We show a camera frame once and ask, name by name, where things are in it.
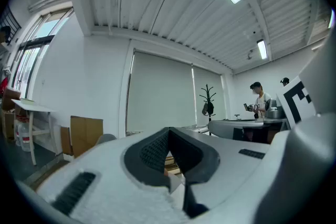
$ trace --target man in white shirt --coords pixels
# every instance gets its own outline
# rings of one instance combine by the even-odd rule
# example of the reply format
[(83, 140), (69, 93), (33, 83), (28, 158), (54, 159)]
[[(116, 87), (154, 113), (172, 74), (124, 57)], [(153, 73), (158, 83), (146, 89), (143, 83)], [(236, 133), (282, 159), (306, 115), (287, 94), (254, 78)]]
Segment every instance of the man in white shirt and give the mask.
[(271, 99), (271, 96), (263, 91), (263, 87), (261, 86), (260, 82), (253, 83), (250, 88), (252, 89), (253, 94), (258, 94), (258, 98), (255, 102), (255, 109), (253, 109), (253, 112), (256, 114), (261, 114), (261, 117), (265, 117), (265, 103), (267, 100)]

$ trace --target corrugated metal ceiling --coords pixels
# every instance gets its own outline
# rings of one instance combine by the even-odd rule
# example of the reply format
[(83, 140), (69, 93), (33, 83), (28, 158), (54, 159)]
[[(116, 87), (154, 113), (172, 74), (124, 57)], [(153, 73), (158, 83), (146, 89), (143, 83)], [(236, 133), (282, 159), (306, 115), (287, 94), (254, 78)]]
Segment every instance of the corrugated metal ceiling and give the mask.
[[(330, 7), (324, 0), (256, 1), (266, 22), (273, 59), (291, 52), (292, 47), (306, 46), (310, 35), (328, 28)], [(265, 62), (256, 44), (266, 39), (265, 29), (249, 0), (237, 4), (230, 0), (92, 0), (92, 4), (95, 25), (138, 30), (177, 42), (233, 72)]]

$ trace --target white table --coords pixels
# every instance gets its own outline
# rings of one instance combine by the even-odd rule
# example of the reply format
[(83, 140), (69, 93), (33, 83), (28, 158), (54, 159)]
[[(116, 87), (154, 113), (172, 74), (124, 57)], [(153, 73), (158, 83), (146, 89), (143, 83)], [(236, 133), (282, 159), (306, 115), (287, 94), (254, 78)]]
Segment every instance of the white table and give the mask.
[[(40, 135), (40, 134), (48, 134), (50, 133), (51, 136), (51, 143), (53, 144), (53, 149), (55, 151), (55, 154), (57, 152), (56, 150), (56, 143), (55, 143), (55, 137), (53, 132), (53, 127), (51, 124), (51, 112), (55, 112), (55, 110), (46, 108), (44, 106), (40, 106), (36, 104), (35, 102), (22, 102), (21, 100), (15, 100), (12, 99), (12, 101), (17, 104), (19, 107), (23, 108), (24, 110), (29, 113), (29, 145), (30, 145), (30, 154), (31, 154), (31, 160), (33, 161), (33, 164), (36, 165), (35, 160), (35, 154), (34, 154), (34, 144), (33, 144), (33, 135)], [(49, 129), (41, 130), (40, 128), (33, 125), (34, 121), (34, 111), (37, 112), (46, 112), (48, 113), (48, 123), (49, 123)], [(16, 120), (16, 112), (14, 113), (14, 122)]]

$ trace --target black coat rack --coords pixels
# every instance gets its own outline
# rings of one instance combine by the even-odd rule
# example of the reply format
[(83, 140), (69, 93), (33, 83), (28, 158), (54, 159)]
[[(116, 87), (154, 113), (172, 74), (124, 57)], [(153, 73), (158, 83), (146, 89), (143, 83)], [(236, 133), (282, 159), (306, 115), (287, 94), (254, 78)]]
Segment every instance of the black coat rack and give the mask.
[(204, 88), (201, 88), (202, 90), (204, 90), (206, 92), (206, 97), (203, 96), (203, 95), (199, 95), (199, 96), (202, 96), (206, 99), (206, 101), (204, 101), (206, 104), (207, 104), (207, 113), (208, 115), (204, 114), (205, 116), (209, 116), (209, 122), (211, 121), (211, 116), (214, 116), (216, 114), (213, 114), (214, 113), (214, 105), (212, 104), (212, 101), (211, 98), (212, 96), (214, 96), (216, 93), (214, 93), (212, 96), (210, 96), (210, 90), (212, 89), (213, 87), (211, 87), (210, 89), (208, 89), (208, 84), (206, 85), (206, 90)]

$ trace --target coat rack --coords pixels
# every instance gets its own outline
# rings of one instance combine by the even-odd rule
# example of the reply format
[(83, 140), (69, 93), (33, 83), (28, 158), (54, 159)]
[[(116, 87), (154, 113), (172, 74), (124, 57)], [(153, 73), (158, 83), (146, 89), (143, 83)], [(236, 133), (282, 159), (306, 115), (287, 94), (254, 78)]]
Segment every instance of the coat rack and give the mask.
[(216, 93), (214, 93), (212, 96), (210, 96), (210, 90), (212, 89), (213, 87), (211, 87), (210, 89), (208, 89), (208, 84), (206, 85), (206, 90), (204, 88), (201, 88), (202, 90), (204, 90), (206, 92), (206, 97), (203, 96), (203, 95), (199, 95), (199, 96), (202, 96), (206, 99), (205, 104), (204, 104), (204, 107), (203, 107), (203, 110), (202, 110), (202, 113), (203, 115), (205, 116), (209, 116), (209, 122), (211, 121), (211, 116), (214, 116), (216, 114), (213, 114), (214, 113), (214, 105), (211, 103), (213, 100), (211, 100), (212, 96), (214, 96)]

